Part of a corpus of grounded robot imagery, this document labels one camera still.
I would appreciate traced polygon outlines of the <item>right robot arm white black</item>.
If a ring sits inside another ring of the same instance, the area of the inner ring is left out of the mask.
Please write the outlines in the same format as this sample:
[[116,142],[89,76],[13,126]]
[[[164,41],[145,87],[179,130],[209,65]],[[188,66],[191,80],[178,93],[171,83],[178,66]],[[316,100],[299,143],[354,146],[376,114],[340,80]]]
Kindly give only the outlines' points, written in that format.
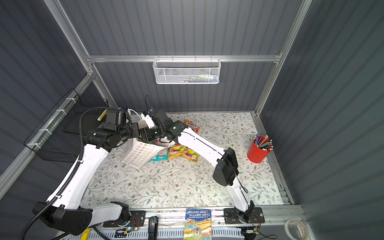
[[242,223],[249,223],[255,209],[254,202],[248,197],[248,190],[244,188],[238,178],[238,161],[232,148],[224,149],[214,145],[199,136],[187,124],[173,121],[168,115],[159,110],[146,110],[140,114],[146,127],[139,130],[140,138],[145,142],[155,139],[167,139],[170,142],[186,146],[207,160],[215,169],[214,180],[229,191],[237,218]]

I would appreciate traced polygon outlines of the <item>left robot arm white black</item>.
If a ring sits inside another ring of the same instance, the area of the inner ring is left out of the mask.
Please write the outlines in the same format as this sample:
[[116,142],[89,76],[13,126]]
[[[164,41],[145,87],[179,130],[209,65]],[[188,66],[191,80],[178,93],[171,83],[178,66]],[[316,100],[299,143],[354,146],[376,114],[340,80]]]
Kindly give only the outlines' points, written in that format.
[[108,153],[128,139],[139,137],[139,125],[133,123],[126,111],[97,107],[105,119],[97,128],[84,134],[83,113],[79,119],[80,153],[69,172],[47,198],[36,203],[35,216],[28,223],[30,227],[41,220],[48,227],[70,235],[80,235],[89,227],[96,227],[108,221],[123,223],[131,220],[129,206],[111,202],[105,206],[85,209],[80,206],[83,195],[102,161]]

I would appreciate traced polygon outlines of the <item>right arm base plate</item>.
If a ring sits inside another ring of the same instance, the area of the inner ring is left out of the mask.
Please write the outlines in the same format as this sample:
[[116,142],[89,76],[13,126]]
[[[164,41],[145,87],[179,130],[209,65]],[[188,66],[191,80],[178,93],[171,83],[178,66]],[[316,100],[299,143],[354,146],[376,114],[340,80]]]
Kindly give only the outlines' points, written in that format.
[[263,224],[265,217],[261,208],[254,208],[249,213],[242,213],[236,208],[226,208],[224,218],[226,224]]

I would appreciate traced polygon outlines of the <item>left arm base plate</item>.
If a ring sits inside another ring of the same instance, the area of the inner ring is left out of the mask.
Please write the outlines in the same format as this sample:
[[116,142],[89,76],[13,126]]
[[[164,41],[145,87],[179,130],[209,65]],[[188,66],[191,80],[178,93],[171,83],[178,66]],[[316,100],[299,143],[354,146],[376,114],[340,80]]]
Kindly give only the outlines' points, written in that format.
[[124,227],[143,227],[145,223],[146,212],[145,211],[130,211],[130,220],[122,221],[108,221],[103,223],[104,228],[124,228]]

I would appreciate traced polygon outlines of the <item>white paper gift bag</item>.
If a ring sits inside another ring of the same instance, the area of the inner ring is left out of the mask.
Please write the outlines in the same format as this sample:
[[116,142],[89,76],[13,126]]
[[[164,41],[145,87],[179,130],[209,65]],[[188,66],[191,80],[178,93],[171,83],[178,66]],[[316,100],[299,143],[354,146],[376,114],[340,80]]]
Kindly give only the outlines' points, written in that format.
[[149,162],[152,158],[158,155],[160,152],[168,149],[169,147],[174,146],[176,143],[171,141],[170,143],[166,143],[164,147],[150,145],[149,143],[142,142],[139,137],[129,139],[127,143],[123,145],[125,148],[125,155],[123,158],[123,162],[131,167],[140,168],[147,162]]

